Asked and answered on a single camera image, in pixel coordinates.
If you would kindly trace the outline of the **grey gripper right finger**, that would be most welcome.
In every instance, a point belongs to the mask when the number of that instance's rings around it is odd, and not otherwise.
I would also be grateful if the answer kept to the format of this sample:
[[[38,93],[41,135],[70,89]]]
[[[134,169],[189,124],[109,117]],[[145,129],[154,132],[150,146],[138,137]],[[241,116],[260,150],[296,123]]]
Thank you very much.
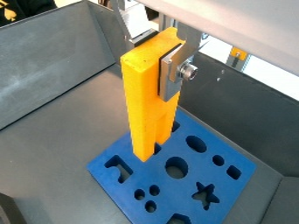
[[[181,40],[158,61],[158,96],[168,102],[181,90],[182,80],[190,81],[197,73],[192,64],[193,54],[201,49],[201,31],[177,23],[176,38]]]

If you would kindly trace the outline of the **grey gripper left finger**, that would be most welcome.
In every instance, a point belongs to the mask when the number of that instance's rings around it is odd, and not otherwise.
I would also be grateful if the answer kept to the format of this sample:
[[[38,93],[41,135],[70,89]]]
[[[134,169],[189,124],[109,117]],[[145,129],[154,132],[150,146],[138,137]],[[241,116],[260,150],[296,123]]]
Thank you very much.
[[[126,50],[140,46],[157,31],[150,27],[145,6],[136,0],[109,0],[116,20],[124,32]]]

